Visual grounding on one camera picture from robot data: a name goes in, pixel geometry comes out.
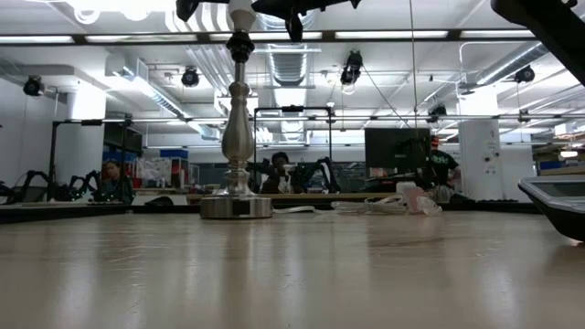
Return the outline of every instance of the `overhead rail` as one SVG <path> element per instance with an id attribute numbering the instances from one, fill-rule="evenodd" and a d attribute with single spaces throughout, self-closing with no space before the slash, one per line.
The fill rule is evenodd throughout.
<path id="1" fill-rule="evenodd" d="M 0 47 L 165 46 L 224 44 L 225 32 L 0 35 Z M 250 32 L 255 44 L 291 44 L 286 32 Z M 537 41 L 527 29 L 390 29 L 305 31 L 304 43 Z"/>

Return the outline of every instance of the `silver lamp stand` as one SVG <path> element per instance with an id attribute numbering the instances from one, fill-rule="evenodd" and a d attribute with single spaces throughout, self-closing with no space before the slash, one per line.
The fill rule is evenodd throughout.
<path id="1" fill-rule="evenodd" d="M 251 8 L 242 7 L 231 11 L 230 16 L 235 32 L 227 47 L 236 62 L 236 77 L 229 85 L 231 112 L 221 141 L 221 151 L 228 158 L 228 187 L 216 196 L 201 199 L 200 215 L 204 219 L 271 218 L 271 200 L 258 197 L 250 191 L 250 174 L 246 172 L 247 161 L 254 153 L 254 143 L 247 110 L 250 87 L 245 82 L 245 76 L 246 62 L 254 50 L 248 31 L 256 15 Z"/>

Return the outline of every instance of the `white column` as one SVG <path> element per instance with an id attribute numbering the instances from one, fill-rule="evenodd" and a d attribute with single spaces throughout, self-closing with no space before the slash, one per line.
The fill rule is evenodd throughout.
<path id="1" fill-rule="evenodd" d="M 497 114 L 493 88 L 478 89 L 460 99 L 462 115 Z M 463 192 L 475 200 L 504 198 L 500 132 L 498 120 L 459 123 Z"/>
<path id="2" fill-rule="evenodd" d="M 68 94 L 67 119 L 103 119 L 106 94 L 88 87 Z M 55 152 L 57 180 L 66 183 L 73 175 L 86 175 L 101 170 L 103 125 L 81 126 L 61 124 L 58 127 Z"/>

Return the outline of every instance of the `hair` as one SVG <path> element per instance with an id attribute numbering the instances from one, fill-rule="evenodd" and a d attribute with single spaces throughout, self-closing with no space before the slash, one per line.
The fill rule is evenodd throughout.
<path id="1" fill-rule="evenodd" d="M 277 153 L 273 154 L 273 155 L 272 155 L 272 163 L 274 164 L 274 161 L 276 161 L 276 159 L 278 159 L 278 158 L 280 158 L 280 157 L 281 157 L 282 159 L 286 160 L 286 163 L 287 163 L 287 164 L 289 163 L 289 156 L 288 156 L 288 155 L 286 155 L 286 153 L 285 153 L 285 152 L 277 152 Z"/>
<path id="2" fill-rule="evenodd" d="M 107 161 L 106 162 L 106 165 L 109 165 L 109 164 L 115 165 L 118 168 L 122 167 L 122 165 L 119 162 L 115 161 L 115 160 Z"/>

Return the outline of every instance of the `metal lamp base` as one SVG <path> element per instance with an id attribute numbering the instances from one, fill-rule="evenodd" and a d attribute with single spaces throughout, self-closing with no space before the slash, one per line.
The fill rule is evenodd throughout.
<path id="1" fill-rule="evenodd" d="M 213 196 L 201 199 L 203 219 L 254 219 L 272 217 L 272 200 L 255 196 Z"/>

